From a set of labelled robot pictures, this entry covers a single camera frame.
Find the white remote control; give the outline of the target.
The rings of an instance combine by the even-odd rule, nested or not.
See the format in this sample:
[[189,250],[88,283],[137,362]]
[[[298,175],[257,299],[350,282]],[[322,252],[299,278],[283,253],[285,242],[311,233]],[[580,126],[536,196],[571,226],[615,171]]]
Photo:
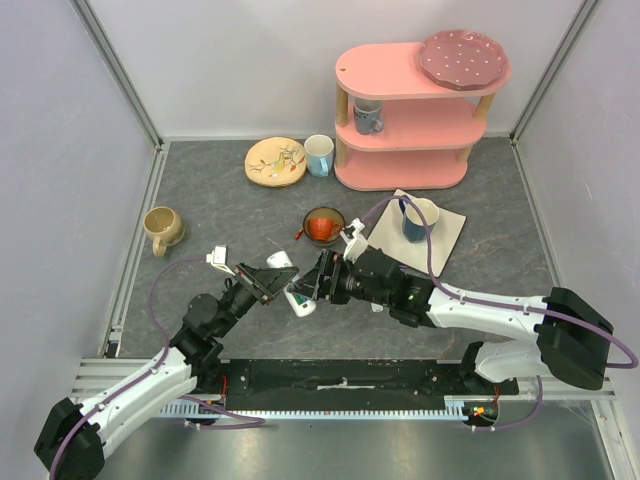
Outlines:
[[[272,268],[293,267],[293,263],[288,254],[284,251],[278,251],[267,258],[267,264]],[[316,309],[316,303],[304,296],[293,293],[290,286],[300,279],[300,275],[296,274],[293,279],[283,289],[283,293],[289,302],[291,308],[297,317],[306,317],[311,315]]]

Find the green battery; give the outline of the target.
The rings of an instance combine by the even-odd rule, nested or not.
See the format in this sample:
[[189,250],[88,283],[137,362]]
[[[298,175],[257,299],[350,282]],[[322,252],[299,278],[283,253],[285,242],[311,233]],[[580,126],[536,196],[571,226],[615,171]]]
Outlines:
[[307,308],[308,307],[307,300],[305,298],[297,296],[297,295],[295,295],[294,298],[295,298],[297,304],[299,306],[301,306],[302,308]]

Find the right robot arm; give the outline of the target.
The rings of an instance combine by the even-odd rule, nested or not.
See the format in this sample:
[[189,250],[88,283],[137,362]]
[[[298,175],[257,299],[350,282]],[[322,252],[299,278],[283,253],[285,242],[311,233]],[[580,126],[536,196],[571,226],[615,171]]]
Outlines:
[[552,375],[584,390],[604,383],[613,327],[570,289],[555,287],[547,296],[532,297],[464,291],[411,274],[379,249],[367,249],[355,261],[325,250],[289,289],[336,305],[352,299],[380,305],[412,328],[462,328],[505,337],[505,343],[468,346],[457,377],[469,393],[536,375]]

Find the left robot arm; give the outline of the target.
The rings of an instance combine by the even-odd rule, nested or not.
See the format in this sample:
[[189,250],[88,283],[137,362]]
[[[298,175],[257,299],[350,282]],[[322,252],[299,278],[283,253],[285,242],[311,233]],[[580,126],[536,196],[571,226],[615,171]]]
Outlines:
[[178,332],[165,335],[146,364],[83,402],[65,397],[54,404],[34,445],[49,478],[95,478],[119,444],[165,405],[215,389],[220,338],[255,304],[271,303],[298,272],[295,266],[236,265],[222,296],[193,297]]

